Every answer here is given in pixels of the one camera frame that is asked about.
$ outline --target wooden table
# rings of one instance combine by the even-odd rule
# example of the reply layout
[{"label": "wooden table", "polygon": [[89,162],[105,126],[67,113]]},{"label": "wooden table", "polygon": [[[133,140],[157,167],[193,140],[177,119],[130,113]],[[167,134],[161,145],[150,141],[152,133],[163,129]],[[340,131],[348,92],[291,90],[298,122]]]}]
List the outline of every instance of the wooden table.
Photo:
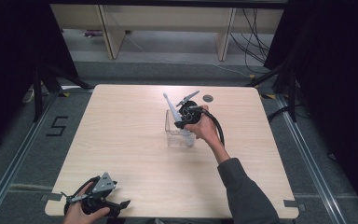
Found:
[{"label": "wooden table", "polygon": [[[53,193],[73,194],[84,182],[108,172],[118,182],[107,198],[131,200],[121,217],[231,217],[217,162],[203,140],[168,147],[168,104],[192,98],[219,120],[231,157],[266,193],[280,218],[296,218],[281,157],[257,90],[242,87],[99,85],[95,88]],[[202,97],[212,95],[206,103]],[[46,213],[62,216],[65,199],[48,201]]]}]

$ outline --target transparent cup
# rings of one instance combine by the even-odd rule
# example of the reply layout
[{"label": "transparent cup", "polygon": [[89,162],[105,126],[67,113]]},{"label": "transparent cup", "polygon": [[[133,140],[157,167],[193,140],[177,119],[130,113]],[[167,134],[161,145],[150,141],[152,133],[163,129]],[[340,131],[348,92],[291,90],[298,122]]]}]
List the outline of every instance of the transparent cup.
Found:
[{"label": "transparent cup", "polygon": [[165,133],[167,134],[168,147],[193,147],[196,135],[175,126],[171,110],[167,110],[165,119]]}]

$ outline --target hand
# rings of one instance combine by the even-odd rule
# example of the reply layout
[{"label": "hand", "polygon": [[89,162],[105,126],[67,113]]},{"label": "hand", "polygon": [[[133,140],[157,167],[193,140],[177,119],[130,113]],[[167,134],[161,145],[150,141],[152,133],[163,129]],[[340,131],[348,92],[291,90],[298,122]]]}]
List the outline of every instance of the hand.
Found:
[{"label": "hand", "polygon": [[[92,182],[88,183],[78,195],[83,195],[86,193],[86,190],[89,186],[92,185]],[[76,202],[71,204],[68,212],[66,213],[65,218],[63,219],[63,224],[91,224],[92,222],[96,221],[100,217],[104,217],[108,214],[110,208],[105,207],[101,208],[100,210],[96,211],[95,213],[91,213],[86,215],[82,209],[82,202]]]},{"label": "hand", "polygon": [[[202,105],[201,107],[204,110],[209,111],[209,107],[207,105]],[[185,125],[185,129],[194,133],[197,139],[201,138],[208,144],[216,140],[220,141],[213,121],[203,113],[201,114],[199,122],[195,124],[187,124]]]}]

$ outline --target sleeve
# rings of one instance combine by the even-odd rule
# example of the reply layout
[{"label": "sleeve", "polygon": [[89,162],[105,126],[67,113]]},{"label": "sleeve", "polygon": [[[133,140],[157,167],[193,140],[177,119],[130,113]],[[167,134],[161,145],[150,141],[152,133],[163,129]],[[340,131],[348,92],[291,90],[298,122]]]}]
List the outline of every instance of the sleeve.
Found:
[{"label": "sleeve", "polygon": [[269,198],[248,177],[237,158],[222,162],[217,169],[227,189],[228,206],[234,223],[280,223]]}]

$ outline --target person's hand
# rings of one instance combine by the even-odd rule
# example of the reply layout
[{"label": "person's hand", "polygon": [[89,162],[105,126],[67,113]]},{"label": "person's hand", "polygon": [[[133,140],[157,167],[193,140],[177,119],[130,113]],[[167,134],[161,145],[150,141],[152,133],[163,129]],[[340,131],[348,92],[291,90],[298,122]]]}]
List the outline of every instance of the person's hand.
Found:
[{"label": "person's hand", "polygon": [[[86,193],[86,190],[89,188],[89,186],[92,185],[92,182],[88,183],[80,192],[78,195],[83,195]],[[86,215],[83,212],[82,209],[82,202],[76,202],[74,204],[71,204],[68,212],[66,213],[66,216],[63,220],[63,224],[91,224],[95,220],[97,220],[100,217],[104,217],[106,214],[108,214],[110,211],[110,208],[105,207],[101,208],[100,210],[96,211],[95,213],[91,213],[89,215]]]},{"label": "person's hand", "polygon": [[[207,105],[202,105],[201,107],[204,110],[209,111],[209,107]],[[213,121],[203,113],[201,114],[199,122],[195,124],[187,124],[185,125],[185,129],[194,133],[197,139],[201,138],[208,144],[216,140],[220,141]]]}]

